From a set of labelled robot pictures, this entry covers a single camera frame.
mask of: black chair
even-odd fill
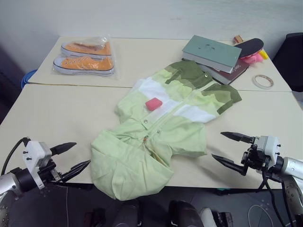
[[[287,34],[273,63],[293,91],[303,92],[303,33]]]

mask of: orange sneaker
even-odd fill
[[[110,44],[104,45],[81,44],[77,42],[63,43],[61,52],[70,56],[89,56],[91,58],[102,59],[111,55]]]
[[[64,74],[113,74],[114,65],[109,58],[94,60],[88,56],[73,58],[73,57],[58,57],[53,62],[55,70]]]

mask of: brown book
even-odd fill
[[[235,67],[233,67],[231,73],[223,72],[216,70],[214,68],[198,64],[200,68],[204,72],[208,72],[215,80],[220,82],[221,84],[230,84],[236,78],[238,78],[242,73],[246,71],[246,69],[250,66],[249,64],[245,63],[244,61],[238,59]]]

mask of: white table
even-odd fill
[[[89,74],[63,75],[53,71],[53,60],[60,54],[61,44],[83,39],[83,37],[60,37],[29,82],[53,85],[132,87],[138,79],[151,76],[169,64],[180,61],[182,49],[188,42],[188,40],[113,38],[117,79]],[[269,91],[291,91],[270,59],[252,64],[231,85],[237,90],[261,91],[263,89],[252,83],[252,78],[258,74],[269,76],[274,81],[274,86]]]
[[[24,136],[44,141],[50,147],[64,142],[78,145],[53,159],[65,172],[90,159],[90,143],[102,129],[117,126],[113,109],[129,88],[26,85],[0,125],[0,160],[4,162],[15,143]],[[246,177],[211,157],[211,153],[240,163],[249,144],[235,142],[221,131],[236,131],[251,136],[273,135],[282,144],[281,155],[303,159],[303,113],[289,92],[240,91],[242,101],[206,124],[208,156],[192,159],[175,156],[174,176],[168,185],[215,188],[257,188],[261,175],[249,170]],[[12,157],[7,171],[25,167],[21,150]],[[91,183],[90,169],[70,180]],[[279,185],[270,182],[273,188]]]

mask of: white stripe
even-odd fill
[[[141,84],[143,84],[145,82],[145,79],[139,79],[135,85],[132,87],[132,89],[129,91],[129,93],[132,93],[133,91],[137,90]]]
[[[152,111],[148,116],[147,120],[149,122],[155,122],[158,119],[160,119],[164,114],[168,114],[171,112],[175,107],[177,107],[180,104],[180,102],[176,102],[174,100],[169,100],[162,104],[159,108]]]
[[[182,106],[173,115],[185,117],[191,120],[192,122],[202,122],[202,123],[206,123],[216,118],[215,115],[209,114],[208,112],[206,112],[205,110],[201,110],[197,106],[188,105],[188,104]]]
[[[163,103],[170,100],[169,95],[166,93],[165,88],[162,87],[161,83],[152,80],[150,77],[140,85],[139,91],[149,99],[157,98]]]

